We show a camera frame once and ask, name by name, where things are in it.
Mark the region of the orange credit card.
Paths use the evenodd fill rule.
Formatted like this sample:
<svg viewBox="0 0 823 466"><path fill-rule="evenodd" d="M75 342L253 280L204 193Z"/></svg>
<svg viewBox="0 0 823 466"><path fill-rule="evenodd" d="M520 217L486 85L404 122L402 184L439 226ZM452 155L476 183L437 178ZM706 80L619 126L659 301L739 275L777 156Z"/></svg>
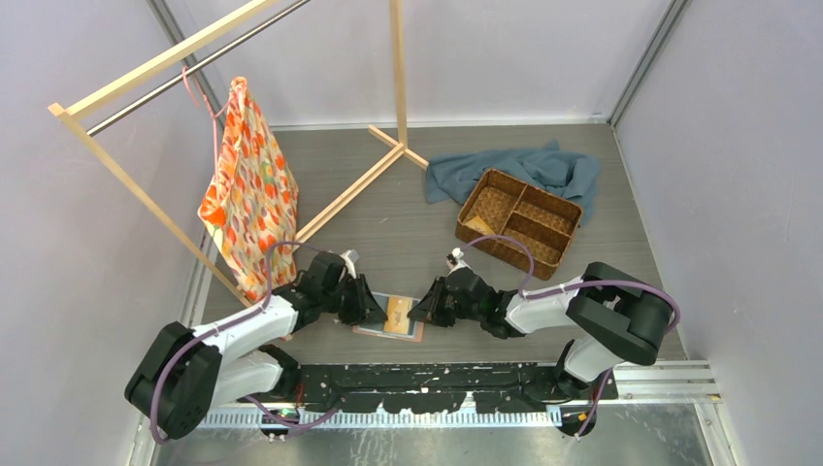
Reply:
<svg viewBox="0 0 823 466"><path fill-rule="evenodd" d="M480 216L470 218L465 225L481 235L493 235L493 228L486 223Z"/></svg>

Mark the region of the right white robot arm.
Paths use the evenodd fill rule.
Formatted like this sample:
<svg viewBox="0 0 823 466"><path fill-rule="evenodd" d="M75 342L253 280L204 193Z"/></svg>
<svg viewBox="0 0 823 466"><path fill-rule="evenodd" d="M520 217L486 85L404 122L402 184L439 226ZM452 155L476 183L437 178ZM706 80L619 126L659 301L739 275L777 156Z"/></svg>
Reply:
<svg viewBox="0 0 823 466"><path fill-rule="evenodd" d="M680 320L669 294L604 262L590 263L568 282L532 291L492 287L459 249L447 263L448 274L435 279L409 319L440 327L472 320L499 339L575 325L585 335L564 346L553 373L555 388L567 398L580 397L622 362L654 364L664 337Z"/></svg>

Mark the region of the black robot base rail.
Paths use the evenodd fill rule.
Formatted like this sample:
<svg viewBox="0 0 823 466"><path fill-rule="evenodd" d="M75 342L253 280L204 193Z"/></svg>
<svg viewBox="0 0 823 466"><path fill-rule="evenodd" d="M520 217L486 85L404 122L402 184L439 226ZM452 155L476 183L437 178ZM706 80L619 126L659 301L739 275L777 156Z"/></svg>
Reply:
<svg viewBox="0 0 823 466"><path fill-rule="evenodd" d="M552 364L440 363L303 365L288 370L261 402L296 404L311 412L337 408L344 413L416 415L454 413L472 402L479 414L540 411L549 405L584 404L598 382L576 383Z"/></svg>

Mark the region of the yellow credit card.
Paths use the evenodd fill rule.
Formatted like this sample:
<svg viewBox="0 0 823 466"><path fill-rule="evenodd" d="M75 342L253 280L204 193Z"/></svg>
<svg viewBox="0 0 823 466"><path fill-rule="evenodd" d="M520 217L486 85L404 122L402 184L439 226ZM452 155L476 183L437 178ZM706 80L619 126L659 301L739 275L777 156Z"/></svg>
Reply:
<svg viewBox="0 0 823 466"><path fill-rule="evenodd" d="M389 334L411 337L415 332L415 322L408 317L416 300L410 297L389 296L386 306L387 320L383 330Z"/></svg>

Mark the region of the woven wicker divided basket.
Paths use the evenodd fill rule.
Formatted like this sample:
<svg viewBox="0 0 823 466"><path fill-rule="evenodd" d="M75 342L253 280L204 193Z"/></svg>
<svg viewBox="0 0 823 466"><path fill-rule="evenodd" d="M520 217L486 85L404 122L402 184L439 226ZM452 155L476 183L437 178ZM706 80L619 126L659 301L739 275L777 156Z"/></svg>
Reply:
<svg viewBox="0 0 823 466"><path fill-rule="evenodd" d="M475 247L547 281L570 248L583 215L581 206L490 169L462 206L455 236L464 243L483 235L465 223L480 216L494 230Z"/></svg>

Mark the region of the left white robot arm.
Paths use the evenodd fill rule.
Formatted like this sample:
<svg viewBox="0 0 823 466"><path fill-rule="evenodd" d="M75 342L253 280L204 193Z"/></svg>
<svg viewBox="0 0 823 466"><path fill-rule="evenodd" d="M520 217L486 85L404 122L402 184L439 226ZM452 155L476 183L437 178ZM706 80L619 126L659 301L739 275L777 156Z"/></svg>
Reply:
<svg viewBox="0 0 823 466"><path fill-rule="evenodd" d="M349 326L384 322L356 250L320 251L294 281L266 289L250 307L210 324L165 325L127 383L125 399L149 420L163 445L192 432L210 409L254 394L289 400L299 365L271 341L290 336L323 314Z"/></svg>

